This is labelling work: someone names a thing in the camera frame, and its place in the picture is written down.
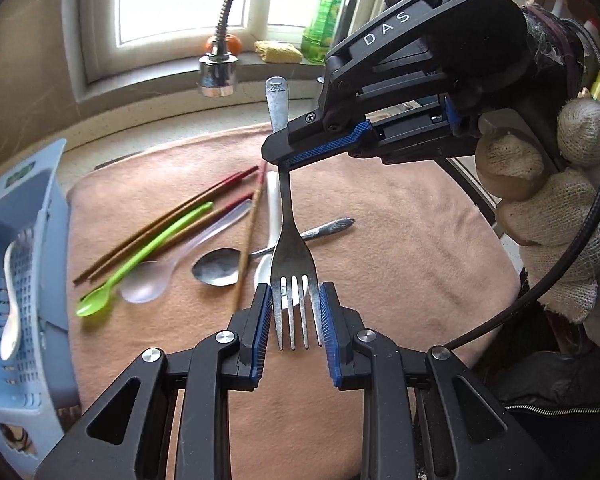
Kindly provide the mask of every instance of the metal screw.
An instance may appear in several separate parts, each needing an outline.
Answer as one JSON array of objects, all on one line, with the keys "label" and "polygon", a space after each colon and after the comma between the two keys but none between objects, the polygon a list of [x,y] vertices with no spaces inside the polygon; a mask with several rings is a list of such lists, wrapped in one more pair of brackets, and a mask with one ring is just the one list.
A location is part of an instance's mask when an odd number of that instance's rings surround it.
[{"label": "metal screw", "polygon": [[365,328],[364,330],[358,332],[358,339],[365,343],[372,342],[374,339],[376,339],[376,336],[376,333],[373,330],[369,330],[368,328]]},{"label": "metal screw", "polygon": [[161,352],[157,348],[148,348],[142,352],[142,361],[153,363],[160,358]]},{"label": "metal screw", "polygon": [[222,330],[216,334],[216,341],[219,343],[230,343],[235,339],[235,334],[230,330]]},{"label": "metal screw", "polygon": [[446,361],[451,357],[451,352],[444,346],[434,346],[431,349],[431,355],[438,361]]}]

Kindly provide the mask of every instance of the gloved finger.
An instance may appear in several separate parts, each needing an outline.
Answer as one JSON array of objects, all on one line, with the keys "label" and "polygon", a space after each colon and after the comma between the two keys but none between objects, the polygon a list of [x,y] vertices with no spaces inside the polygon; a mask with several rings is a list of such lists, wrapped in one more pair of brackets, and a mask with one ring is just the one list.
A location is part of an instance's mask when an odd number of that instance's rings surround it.
[{"label": "gloved finger", "polygon": [[565,244],[582,225],[595,195],[587,177],[567,168],[549,177],[529,200],[501,200],[496,220],[520,245]]},{"label": "gloved finger", "polygon": [[[529,274],[529,285],[534,286],[539,278]],[[558,282],[540,297],[539,302],[546,309],[561,314],[572,323],[582,322],[593,310],[598,296],[596,280],[588,282]]]},{"label": "gloved finger", "polygon": [[572,99],[558,116],[558,147],[562,156],[583,168],[600,164],[600,102]]},{"label": "gloved finger", "polygon": [[475,167],[484,189],[509,200],[531,197],[549,175],[534,142],[513,128],[498,128],[480,138]]},{"label": "gloved finger", "polygon": [[[520,257],[534,276],[544,276],[562,256],[567,244],[561,246],[521,246]],[[593,280],[600,272],[600,224],[576,261],[561,277],[563,283]]]}]

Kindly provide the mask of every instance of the green plastic spoon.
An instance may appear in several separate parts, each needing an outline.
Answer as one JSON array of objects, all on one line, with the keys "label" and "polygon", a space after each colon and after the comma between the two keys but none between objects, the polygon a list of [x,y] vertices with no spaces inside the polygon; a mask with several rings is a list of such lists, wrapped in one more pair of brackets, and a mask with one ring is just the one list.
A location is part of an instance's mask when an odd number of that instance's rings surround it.
[{"label": "green plastic spoon", "polygon": [[109,303],[111,289],[114,285],[116,285],[116,283],[118,283],[129,272],[131,272],[131,270],[137,264],[144,260],[163,241],[186,227],[188,224],[192,223],[198,217],[210,211],[213,206],[214,205],[211,202],[205,202],[199,208],[194,209],[190,213],[184,215],[180,220],[167,227],[151,242],[145,245],[145,247],[140,249],[136,254],[129,258],[124,265],[122,265],[122,267],[120,267],[103,285],[99,286],[95,290],[92,290],[89,294],[82,298],[78,302],[78,306],[75,309],[75,315],[78,317],[86,317],[105,308],[107,303]]}]

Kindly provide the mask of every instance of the blue gripper pad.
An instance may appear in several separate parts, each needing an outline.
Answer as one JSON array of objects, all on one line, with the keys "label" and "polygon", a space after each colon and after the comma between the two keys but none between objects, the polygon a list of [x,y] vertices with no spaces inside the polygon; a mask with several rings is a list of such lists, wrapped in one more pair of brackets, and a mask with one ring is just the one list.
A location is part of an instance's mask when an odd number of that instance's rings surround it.
[{"label": "blue gripper pad", "polygon": [[320,313],[322,317],[322,337],[324,349],[327,354],[329,375],[333,380],[333,386],[339,388],[342,385],[342,368],[340,367],[340,346],[338,336],[333,323],[333,315],[327,298],[324,283],[320,286]]},{"label": "blue gripper pad", "polygon": [[355,144],[360,140],[360,137],[365,132],[368,132],[371,128],[371,121],[362,121],[361,123],[358,123],[358,125],[348,136],[342,137],[341,139],[333,140],[331,142],[327,142],[326,144],[317,146],[316,148],[312,148],[310,150],[307,150],[306,152],[294,155],[289,159],[289,166],[294,167],[295,165],[300,164],[300,162],[307,160],[308,158],[320,157],[320,155],[324,155],[325,153],[342,150],[342,148]]},{"label": "blue gripper pad", "polygon": [[267,352],[267,339],[269,338],[269,325],[271,324],[272,311],[273,295],[271,293],[271,287],[268,286],[260,307],[258,325],[256,327],[253,347],[251,348],[250,377],[256,383],[262,378],[262,372],[264,370],[264,357]]}]

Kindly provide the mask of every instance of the window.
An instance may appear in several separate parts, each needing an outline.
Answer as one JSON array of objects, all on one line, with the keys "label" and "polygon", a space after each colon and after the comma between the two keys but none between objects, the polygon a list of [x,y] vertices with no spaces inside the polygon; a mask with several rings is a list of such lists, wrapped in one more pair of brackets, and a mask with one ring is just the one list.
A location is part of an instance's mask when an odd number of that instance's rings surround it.
[{"label": "window", "polygon": [[[88,81],[204,54],[204,43],[214,33],[222,1],[80,0]],[[257,40],[299,45],[317,2],[235,0],[229,31],[242,40],[245,50],[252,50]]]}]

